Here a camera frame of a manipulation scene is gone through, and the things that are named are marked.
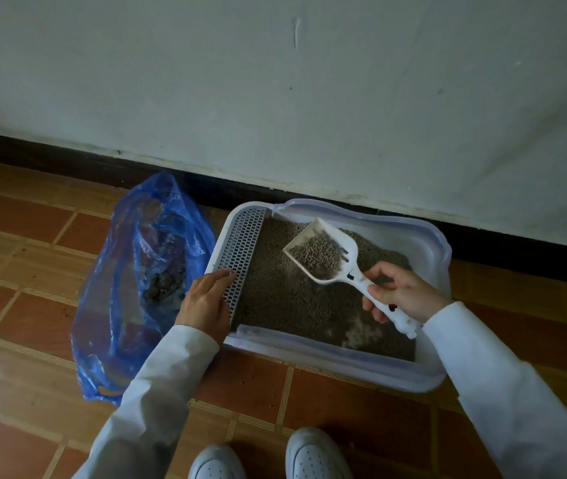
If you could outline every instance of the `white plastic scoop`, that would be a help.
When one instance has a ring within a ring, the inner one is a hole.
[[[307,268],[302,265],[302,263],[300,263],[295,257],[290,254],[291,249],[306,243],[312,237],[318,236],[322,232],[327,233],[327,235],[332,240],[334,240],[343,251],[340,269],[334,276],[326,280],[321,280],[312,275],[309,270],[307,270]],[[303,232],[297,235],[292,242],[290,242],[283,248],[283,253],[290,257],[292,261],[308,275],[308,277],[310,277],[314,282],[317,282],[318,284],[347,282],[348,284],[353,285],[359,290],[361,294],[372,301],[372,303],[383,314],[388,316],[390,321],[395,323],[397,330],[399,330],[404,335],[407,335],[407,337],[410,339],[416,338],[416,332],[421,328],[420,323],[410,318],[406,313],[401,311],[396,306],[394,306],[394,310],[391,310],[389,306],[381,303],[380,301],[377,301],[374,297],[370,296],[370,293],[368,292],[368,286],[374,284],[374,282],[364,276],[363,273],[361,273],[361,270],[359,270],[359,266],[357,265],[359,247],[357,246],[357,242],[355,242],[354,239],[348,234],[328,224],[325,220],[317,218],[310,225],[308,225],[303,230]]]

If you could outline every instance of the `blue plastic bag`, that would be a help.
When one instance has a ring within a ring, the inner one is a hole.
[[[210,225],[167,172],[118,202],[71,330],[86,399],[120,404],[214,248]]]

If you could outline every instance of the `scoop handle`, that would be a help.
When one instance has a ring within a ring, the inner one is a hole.
[[[396,307],[394,311],[391,311],[390,306],[383,304],[381,301],[377,301],[374,297],[372,297],[368,292],[368,286],[374,284],[374,282],[364,276],[359,269],[353,269],[352,271],[350,271],[348,279],[350,279],[350,276],[352,276],[353,279],[350,280],[349,283],[359,289],[361,294],[372,301],[377,309],[388,316],[388,319],[395,323],[397,330],[399,330],[411,340],[416,338],[416,333],[419,329],[421,329],[421,324],[401,311],[399,307]]]

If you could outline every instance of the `black baseboard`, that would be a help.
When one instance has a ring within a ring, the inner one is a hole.
[[[132,188],[152,174],[168,169],[180,188],[197,203],[227,210],[249,201],[283,203],[292,198],[315,198],[5,136],[0,136],[0,163],[124,188]],[[331,203],[362,213],[399,215],[375,208]],[[429,221],[446,236],[455,258],[567,282],[566,245]]]

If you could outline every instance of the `litter granule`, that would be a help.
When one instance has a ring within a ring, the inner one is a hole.
[[[414,361],[415,341],[392,325],[379,324],[361,308],[361,293],[338,282],[320,285],[282,252],[307,224],[266,218],[241,290],[232,321],[283,331],[304,338]],[[399,252],[384,250],[359,234],[345,231],[357,242],[362,271],[380,260],[410,269]]]
[[[315,233],[303,244],[292,247],[290,255],[320,280],[332,279],[341,268],[343,249],[325,231]]]

